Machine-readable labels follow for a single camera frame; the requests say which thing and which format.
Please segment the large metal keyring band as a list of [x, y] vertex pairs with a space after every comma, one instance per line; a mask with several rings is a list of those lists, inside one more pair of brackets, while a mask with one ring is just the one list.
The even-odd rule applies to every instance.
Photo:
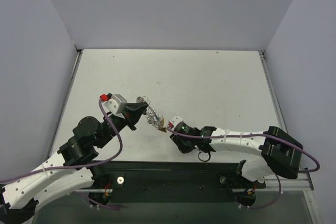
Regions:
[[[161, 116], [156, 113], [156, 111], [151, 107], [150, 105], [151, 102], [148, 99], [148, 97], [146, 96], [137, 97], [136, 102], [147, 102], [148, 103], [149, 106], [147, 107], [145, 118], [150, 125], [152, 125], [154, 128], [158, 130], [158, 124], [162, 119], [164, 119], [164, 116]], [[160, 118], [160, 120], [157, 120], [155, 118], [155, 115], [157, 115]]]

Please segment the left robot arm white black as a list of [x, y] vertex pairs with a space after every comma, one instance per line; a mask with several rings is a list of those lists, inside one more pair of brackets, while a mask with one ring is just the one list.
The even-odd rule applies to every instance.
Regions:
[[99, 121], [85, 116], [73, 129], [72, 137], [58, 151], [32, 171], [1, 180], [1, 222], [24, 223], [48, 203], [78, 189], [108, 184], [105, 163], [123, 149], [120, 132], [135, 130], [148, 103], [127, 103], [102, 96]]

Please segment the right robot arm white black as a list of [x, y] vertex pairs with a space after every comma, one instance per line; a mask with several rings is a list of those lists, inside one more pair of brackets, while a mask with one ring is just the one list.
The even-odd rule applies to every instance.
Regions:
[[230, 151], [250, 154], [254, 160], [240, 161], [237, 174], [255, 182], [269, 175], [297, 179], [303, 149], [302, 144], [276, 126], [256, 133], [232, 132], [214, 126], [202, 129], [190, 127], [181, 120], [171, 120], [167, 125], [170, 139], [179, 151], [187, 154]]

